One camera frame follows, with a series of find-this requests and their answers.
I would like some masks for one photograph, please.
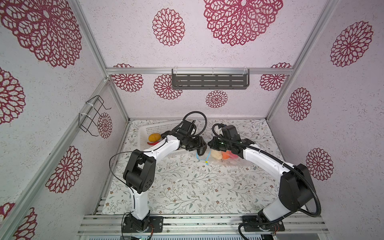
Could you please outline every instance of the white plastic basket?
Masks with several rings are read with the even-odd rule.
[[[139,150],[144,151],[145,149],[152,147],[151,145],[147,144],[149,135],[151,135],[152,133],[162,134],[165,131],[171,131],[180,122],[181,120],[177,120],[172,122],[161,122],[161,123],[140,127],[137,132],[137,145],[139,147]],[[179,155],[187,152],[188,151],[185,149],[179,149],[168,154],[168,156],[175,156],[175,155]]]

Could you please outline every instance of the yellow fruit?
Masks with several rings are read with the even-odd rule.
[[[160,135],[160,133],[152,133],[151,135],[149,135],[149,137],[148,137],[148,141],[150,141],[150,142],[156,142],[156,141],[158,141],[158,140],[160,140],[161,139],[161,135]]]

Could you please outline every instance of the wire hook rack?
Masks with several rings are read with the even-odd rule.
[[[98,109],[96,109],[94,106],[95,106],[95,104],[96,104],[98,101],[99,101],[101,104],[100,104],[100,106],[98,107]],[[95,124],[96,127],[98,127],[98,125],[94,122],[94,119],[95,119],[95,117],[96,117],[98,114],[99,114],[99,116],[101,116],[101,114],[100,114],[100,112],[99,112],[100,109],[101,109],[101,107],[103,107],[105,110],[109,110],[109,109],[111,109],[111,108],[106,108],[106,107],[104,106],[104,100],[103,100],[103,98],[102,98],[100,95],[96,95],[96,96],[94,96],[93,98],[89,99],[89,100],[86,101],[85,103],[91,105],[92,108],[88,111],[88,113],[79,113],[79,116],[78,116],[78,125],[79,125],[79,128],[80,128],[83,132],[89,132],[89,134],[91,134],[92,136],[94,136],[94,137],[98,137],[99,135],[93,135],[93,134],[90,132],[89,128],[91,127],[92,123]],[[94,109],[94,110],[96,111],[96,112],[95,112],[95,115],[94,115],[93,117],[91,117],[91,116],[89,115],[89,113],[91,112],[92,109]],[[91,122],[89,123],[88,126],[84,126],[83,124],[84,124],[84,122],[85,122],[85,120],[86,120],[87,118],[89,118],[89,119],[91,120]]]

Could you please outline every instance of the black cable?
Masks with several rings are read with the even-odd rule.
[[[237,230],[239,231],[240,235],[245,239],[245,240],[249,240],[246,236],[244,236],[244,234],[241,232],[241,227],[243,226],[260,226],[260,225],[270,225],[270,224],[273,224],[273,223],[277,223],[283,219],[285,219],[286,217],[290,216],[291,214],[293,214],[295,212],[289,212],[287,214],[285,214],[284,216],[282,217],[279,217],[278,219],[276,220],[273,220],[273,221],[270,221],[270,222],[263,222],[263,223],[251,223],[251,222],[245,222],[245,223],[240,223],[239,224],[239,227],[237,228]]]
[[[155,150],[161,148],[162,146],[164,146],[164,144],[167,143],[167,142],[168,142],[168,138],[166,138],[166,141],[165,141],[160,147],[158,147],[158,148],[156,148],[156,149],[153,149],[153,150],[151,150],[151,151],[139,151],[139,152],[152,152],[152,151],[155,151]],[[135,207],[136,207],[136,203],[135,203],[135,195],[134,195],[134,192],[133,192],[132,188],[131,188],[130,186],[128,186],[128,184],[126,184],[123,180],[121,180],[120,178],[118,178],[118,177],[113,173],[112,168],[111,168],[111,160],[112,160],[112,158],[113,158],[114,156],[116,156],[116,155],[119,155],[119,154],[122,154],[122,153],[127,153],[127,152],[134,152],[134,151],[119,152],[119,153],[116,153],[115,155],[113,155],[113,156],[109,159],[109,170],[110,170],[110,172],[112,173],[112,175],[113,175],[115,178],[117,178],[120,182],[124,183],[124,184],[125,184],[127,187],[129,187],[129,189],[132,191],[133,209],[135,209]]]
[[[133,193],[133,190],[130,186],[128,186],[128,184],[126,184],[125,182],[123,182],[123,180],[121,180],[120,178],[118,178],[112,171],[112,168],[111,168],[111,160],[114,156],[116,155],[119,155],[119,154],[122,154],[122,153],[127,153],[127,152],[133,152],[133,151],[126,151],[126,152],[119,152],[119,153],[116,153],[115,155],[113,155],[110,159],[109,159],[109,170],[110,172],[112,173],[112,175],[117,178],[120,182],[124,183],[127,187],[129,187],[129,189],[132,191],[132,198],[133,198],[133,209],[135,209],[135,195]]]
[[[174,128],[172,129],[172,131],[174,131],[175,129],[177,129],[178,127],[180,127],[181,124],[183,123],[183,121],[185,121],[185,119],[186,119],[189,115],[194,114],[194,113],[199,113],[201,116],[204,117],[205,125],[204,125],[203,130],[201,130],[201,132],[199,132],[198,134],[189,135],[189,137],[197,137],[197,136],[201,135],[201,134],[204,132],[204,130],[206,129],[206,127],[207,127],[208,120],[207,120],[207,117],[205,116],[205,114],[202,113],[202,112],[199,112],[199,111],[193,111],[193,112],[187,113],[187,115],[184,116],[183,120],[182,120],[176,127],[174,127]]]
[[[291,166],[289,166],[288,164],[284,163],[283,161],[281,161],[280,159],[278,159],[277,157],[273,156],[272,154],[268,153],[268,152],[265,152],[257,147],[253,147],[253,146],[249,146],[249,145],[246,145],[246,144],[243,144],[243,143],[240,143],[240,142],[236,142],[236,141],[232,141],[232,140],[229,140],[229,139],[226,139],[224,138],[223,136],[220,136],[219,134],[217,134],[215,132],[215,126],[223,126],[223,124],[221,123],[215,123],[213,126],[212,126],[212,132],[213,134],[224,140],[224,141],[227,141],[227,142],[232,142],[232,143],[235,143],[239,146],[242,146],[242,147],[248,147],[250,149],[253,149],[253,150],[256,150],[264,155],[267,155],[268,157],[272,158],[273,160],[275,160],[276,162],[278,162],[279,164],[281,164],[283,167],[286,167],[288,170],[290,170],[291,172],[293,172],[293,174],[295,174],[304,184],[305,186],[311,191],[312,193],[312,196],[313,196],[313,200],[315,201],[315,205],[316,205],[316,212],[308,212],[306,210],[303,210],[303,209],[298,209],[298,211],[301,211],[305,214],[307,214],[308,216],[311,216],[311,217],[318,217],[320,216],[321,214],[321,205],[320,205],[320,200],[319,200],[319,197],[317,196],[316,194],[316,190],[314,189],[314,187],[312,187],[312,185],[308,182],[308,180],[299,172],[297,171],[296,169],[292,168]],[[275,223],[274,221],[271,221],[271,222],[268,222],[268,223],[255,223],[255,224],[251,224],[251,223],[247,223],[247,224],[244,224],[242,223],[241,226],[244,226],[244,225],[268,225],[268,224],[272,224],[272,223]]]
[[[121,219],[121,236],[122,236],[122,239],[123,240],[125,240],[125,238],[124,238],[124,235],[123,235],[123,233],[122,233],[122,223],[123,223],[123,221],[124,221],[124,216],[126,215],[126,214],[130,214],[131,212],[126,212],[126,213],[124,213],[123,215],[122,215],[122,219]]]

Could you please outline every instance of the plastic bag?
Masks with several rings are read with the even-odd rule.
[[[208,157],[206,158],[207,165],[220,165],[220,166],[235,166],[235,167],[251,167],[252,162],[247,161],[231,151],[216,151],[211,149]]]

